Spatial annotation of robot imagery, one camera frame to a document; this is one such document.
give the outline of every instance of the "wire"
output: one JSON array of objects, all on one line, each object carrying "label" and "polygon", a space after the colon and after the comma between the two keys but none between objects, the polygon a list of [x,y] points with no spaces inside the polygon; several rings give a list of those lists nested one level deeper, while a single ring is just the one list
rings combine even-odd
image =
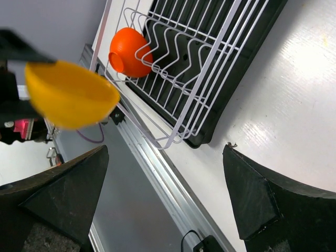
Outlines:
[{"label": "wire", "polygon": [[198,237],[198,238],[200,239],[200,241],[202,242],[202,239],[200,238],[200,236],[198,235],[198,233],[197,233],[195,230],[190,230],[190,231],[188,231],[188,233],[186,233],[186,234],[183,236],[183,238],[182,238],[182,240],[181,240],[181,252],[184,251],[184,248],[183,248],[184,238],[185,238],[188,234],[190,234],[190,233],[194,233],[195,235],[197,235],[197,237]]},{"label": "wire", "polygon": [[100,141],[96,141],[96,140],[92,140],[92,139],[87,138],[87,137],[84,136],[82,133],[80,133],[79,130],[76,130],[76,132],[79,134],[79,136],[80,136],[81,138],[83,138],[84,140],[86,140],[86,141],[88,141],[88,142],[90,142],[90,143],[102,143],[102,142],[104,142],[104,140],[105,140],[105,136],[104,136],[104,132],[103,132],[103,129],[102,129],[100,123],[98,123],[98,125],[99,125],[99,129],[100,129],[100,132],[101,132],[101,140],[100,140]]}]

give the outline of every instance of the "white wire rack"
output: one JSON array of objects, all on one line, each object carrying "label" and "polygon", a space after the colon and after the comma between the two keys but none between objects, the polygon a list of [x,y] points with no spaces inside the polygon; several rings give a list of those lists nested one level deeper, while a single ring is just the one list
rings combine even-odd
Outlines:
[{"label": "white wire rack", "polygon": [[[124,27],[142,32],[148,40],[146,46],[151,47],[149,53],[159,56],[150,63],[144,60],[147,54],[138,57],[142,48],[135,53],[136,59],[152,68],[152,73],[144,78],[117,74],[116,79],[111,79],[107,74],[109,67],[105,76],[162,134],[153,137],[134,115],[118,105],[157,148],[166,149],[172,143],[199,134],[267,3],[268,0],[154,0],[151,10],[142,13],[141,0],[123,0],[115,32]],[[210,8],[214,4],[215,12]],[[121,85],[125,84],[155,104],[164,116],[159,113],[155,118],[150,116],[146,108],[124,92]]]}]

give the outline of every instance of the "wall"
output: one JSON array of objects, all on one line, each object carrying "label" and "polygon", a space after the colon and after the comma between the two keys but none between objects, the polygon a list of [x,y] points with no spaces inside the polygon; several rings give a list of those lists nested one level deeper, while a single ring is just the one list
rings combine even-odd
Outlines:
[{"label": "wall", "polygon": [[[92,43],[106,0],[2,1],[0,26],[23,35],[34,47],[67,61],[78,62],[85,43]],[[24,64],[9,64],[24,85]]]},{"label": "wall", "polygon": [[[1,1],[0,28],[9,27],[34,47],[78,62],[85,43],[92,43],[106,0]],[[24,85],[24,64],[9,63],[18,85]],[[41,172],[49,165],[49,146],[42,143],[0,143],[0,185]]]},{"label": "wall", "polygon": [[50,167],[46,154],[52,143],[0,142],[0,185],[22,180]]}]

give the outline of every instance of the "white table surface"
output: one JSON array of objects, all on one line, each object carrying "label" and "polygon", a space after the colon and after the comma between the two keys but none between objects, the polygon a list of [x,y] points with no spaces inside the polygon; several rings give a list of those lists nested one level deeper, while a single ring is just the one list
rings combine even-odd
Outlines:
[{"label": "white table surface", "polygon": [[[107,62],[118,10],[112,1],[98,54]],[[148,9],[151,0],[141,5]],[[288,0],[225,108],[210,144],[165,150],[237,251],[222,151],[239,152],[297,181],[336,192],[336,2]],[[152,133],[156,130],[148,125]]]}]

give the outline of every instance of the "purple cable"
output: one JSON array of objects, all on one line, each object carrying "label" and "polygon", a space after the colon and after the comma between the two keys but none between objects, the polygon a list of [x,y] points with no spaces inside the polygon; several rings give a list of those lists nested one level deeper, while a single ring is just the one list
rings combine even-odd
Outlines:
[{"label": "purple cable", "polygon": [[76,130],[76,132],[79,134],[80,137],[82,137],[84,140],[86,140],[86,141],[88,141],[90,143],[102,143],[104,141],[104,139],[105,139],[105,136],[104,136],[104,132],[103,132],[103,129],[102,129],[100,123],[98,123],[98,125],[99,125],[101,136],[102,136],[102,139],[100,141],[89,139],[86,136],[84,136],[82,133],[80,133],[78,130]]}]

